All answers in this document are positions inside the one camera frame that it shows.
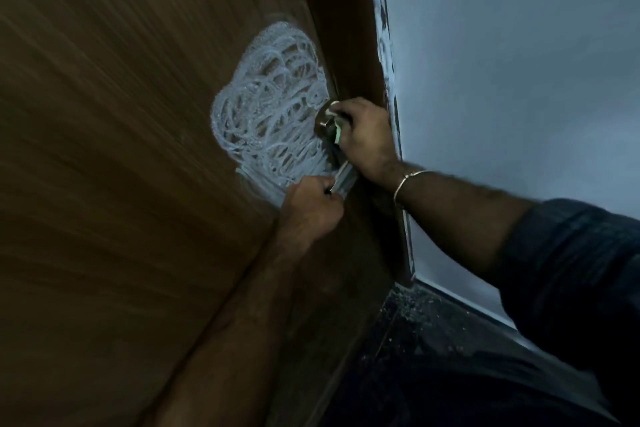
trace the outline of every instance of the rolled-up sleeve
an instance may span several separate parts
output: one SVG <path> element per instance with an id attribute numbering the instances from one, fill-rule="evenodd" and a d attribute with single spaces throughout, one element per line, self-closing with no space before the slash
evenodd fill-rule
<path id="1" fill-rule="evenodd" d="M 497 285 L 523 335 L 592 369 L 613 413 L 640 423 L 639 221 L 580 201 L 546 201 L 507 240 Z"/>

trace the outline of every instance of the hand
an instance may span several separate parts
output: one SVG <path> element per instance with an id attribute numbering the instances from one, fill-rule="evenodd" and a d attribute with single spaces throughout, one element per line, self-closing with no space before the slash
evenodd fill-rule
<path id="1" fill-rule="evenodd" d="M 364 98 L 340 101 L 331 110 L 351 116 L 353 127 L 340 120 L 340 149 L 365 178 L 394 192 L 404 177 L 396 154 L 389 114 Z"/>
<path id="2" fill-rule="evenodd" d="M 342 197 L 324 194 L 334 181 L 329 176 L 305 176 L 300 183 L 290 185 L 278 220 L 278 234 L 308 248 L 333 231 L 344 214 Z"/>

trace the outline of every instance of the person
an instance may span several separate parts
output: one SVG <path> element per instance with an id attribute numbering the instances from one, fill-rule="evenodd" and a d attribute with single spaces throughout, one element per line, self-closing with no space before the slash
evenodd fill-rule
<path id="1" fill-rule="evenodd" d="M 525 337 L 592 370 L 612 413 L 624 424 L 640 423 L 640 223 L 579 201 L 538 203 L 432 171 L 406 178 L 418 169 L 397 158 L 384 109 L 362 98 L 332 109 L 351 117 L 339 143 L 349 162 L 389 193 L 397 191 L 397 203 L 445 253 L 498 287 Z M 264 421 L 296 264 L 342 217 L 341 198 L 324 194 L 331 184 L 331 178 L 305 177 L 288 189 L 272 236 L 149 425 Z M 351 401 L 333 409 L 325 424 L 615 424 L 522 380 L 518 375 L 527 372 L 518 368 L 495 374 L 505 371 L 501 359 L 508 360 L 468 358 L 480 364 L 475 369 L 433 362 L 388 367 L 375 382 L 354 388 Z"/>

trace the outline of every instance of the silver bracelet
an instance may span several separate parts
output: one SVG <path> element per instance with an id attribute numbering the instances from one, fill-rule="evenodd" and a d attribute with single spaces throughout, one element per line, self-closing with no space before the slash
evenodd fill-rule
<path id="1" fill-rule="evenodd" d="M 398 191 L 400 191 L 400 188 L 403 186 L 404 182 L 407 179 L 409 179 L 410 177 L 417 176 L 418 174 L 422 174 L 423 172 L 428 172 L 428 171 L 426 169 L 423 169 L 422 171 L 409 172 L 408 174 L 404 175 L 403 180 L 400 181 L 400 184 L 398 185 L 398 188 L 396 189 L 396 192 L 394 193 L 394 206 L 397 206 L 396 196 L 398 195 Z"/>

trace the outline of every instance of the forearm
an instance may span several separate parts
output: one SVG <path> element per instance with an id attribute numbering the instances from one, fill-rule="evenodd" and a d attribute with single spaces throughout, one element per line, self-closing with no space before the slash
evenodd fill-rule
<path id="1" fill-rule="evenodd" d="M 233 427 L 262 422 L 291 306 L 295 265 L 308 245 L 274 234 L 212 319 L 152 425 Z"/>
<path id="2" fill-rule="evenodd" d="M 383 186 L 394 192 L 403 173 L 412 170 L 415 168 L 401 164 Z M 500 248 L 536 204 L 437 172 L 406 180 L 396 200 L 443 252 L 490 282 Z"/>

